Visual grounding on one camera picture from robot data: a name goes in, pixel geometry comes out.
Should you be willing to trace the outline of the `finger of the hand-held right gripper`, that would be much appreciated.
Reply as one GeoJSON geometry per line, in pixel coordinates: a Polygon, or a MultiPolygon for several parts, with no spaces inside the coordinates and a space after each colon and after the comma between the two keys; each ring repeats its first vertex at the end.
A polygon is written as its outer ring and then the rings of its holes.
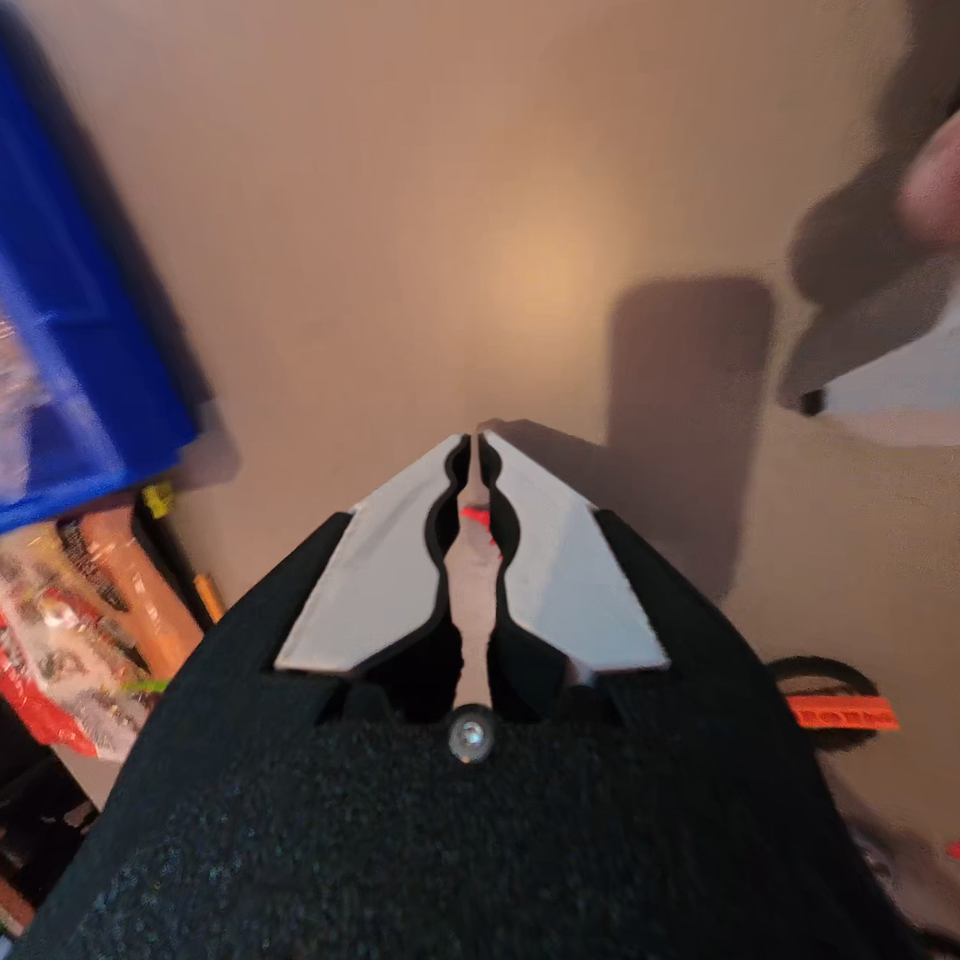
{"type": "Polygon", "coordinates": [[[929,333],[806,395],[798,411],[884,447],[958,448],[958,321],[949,302],[929,333]]]}
{"type": "Polygon", "coordinates": [[[958,254],[939,254],[851,305],[822,310],[785,364],[779,403],[801,409],[805,396],[930,333],[957,286],[958,254]]]}

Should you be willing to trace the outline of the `orange toy brick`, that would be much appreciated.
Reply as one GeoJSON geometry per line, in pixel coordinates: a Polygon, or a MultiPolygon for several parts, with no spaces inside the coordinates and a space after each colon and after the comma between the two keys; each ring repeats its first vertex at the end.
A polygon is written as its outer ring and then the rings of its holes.
{"type": "Polygon", "coordinates": [[[889,700],[878,695],[791,695],[798,726],[809,731],[892,733],[901,729],[889,700]]]}

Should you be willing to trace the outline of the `brown paper packaging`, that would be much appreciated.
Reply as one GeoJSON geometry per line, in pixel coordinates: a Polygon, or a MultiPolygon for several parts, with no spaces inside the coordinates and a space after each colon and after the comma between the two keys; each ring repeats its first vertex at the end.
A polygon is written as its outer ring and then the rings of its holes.
{"type": "Polygon", "coordinates": [[[119,620],[151,675],[172,680],[200,644],[203,631],[138,541],[133,506],[87,512],[79,529],[92,560],[127,606],[119,620]]]}

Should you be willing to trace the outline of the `black toy tyre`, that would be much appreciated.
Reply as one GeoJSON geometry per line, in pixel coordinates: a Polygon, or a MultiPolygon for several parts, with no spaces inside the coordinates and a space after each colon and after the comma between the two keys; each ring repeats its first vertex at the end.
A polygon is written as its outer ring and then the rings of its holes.
{"type": "MultiPolygon", "coordinates": [[[[856,667],[820,655],[793,655],[768,661],[766,667],[784,696],[879,697],[881,690],[856,667]]],[[[810,729],[808,738],[824,754],[842,754],[876,740],[880,733],[870,729],[810,729]]]]}

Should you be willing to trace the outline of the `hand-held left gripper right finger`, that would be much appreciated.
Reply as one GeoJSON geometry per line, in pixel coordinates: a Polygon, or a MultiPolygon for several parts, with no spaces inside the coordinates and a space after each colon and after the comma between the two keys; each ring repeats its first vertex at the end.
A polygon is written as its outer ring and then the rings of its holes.
{"type": "Polygon", "coordinates": [[[510,656],[557,661],[563,686],[665,672],[670,657],[595,504],[493,429],[478,453],[500,557],[497,627],[522,643],[510,656]]]}

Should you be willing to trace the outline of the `red toy connector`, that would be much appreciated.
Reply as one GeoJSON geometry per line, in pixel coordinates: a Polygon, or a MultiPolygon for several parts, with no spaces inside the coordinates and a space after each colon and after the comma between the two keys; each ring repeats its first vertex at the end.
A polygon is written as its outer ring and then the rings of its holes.
{"type": "Polygon", "coordinates": [[[485,565],[500,564],[502,552],[491,530],[488,507],[467,506],[459,513],[462,537],[469,550],[485,565]]]}

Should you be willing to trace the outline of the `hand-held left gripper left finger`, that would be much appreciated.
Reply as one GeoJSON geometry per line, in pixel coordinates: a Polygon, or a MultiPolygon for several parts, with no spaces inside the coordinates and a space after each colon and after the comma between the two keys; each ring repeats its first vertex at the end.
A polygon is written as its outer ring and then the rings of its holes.
{"type": "Polygon", "coordinates": [[[450,611],[446,558],[470,475],[467,434],[442,440],[352,507],[273,662],[349,676],[429,634],[450,611]]]}

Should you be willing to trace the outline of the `blue plastic bin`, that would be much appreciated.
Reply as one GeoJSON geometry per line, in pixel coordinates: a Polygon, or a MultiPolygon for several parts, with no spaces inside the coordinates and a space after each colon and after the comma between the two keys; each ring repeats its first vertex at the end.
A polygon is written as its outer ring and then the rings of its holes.
{"type": "Polygon", "coordinates": [[[203,378],[90,137],[2,2],[2,533],[179,467],[203,378]]]}

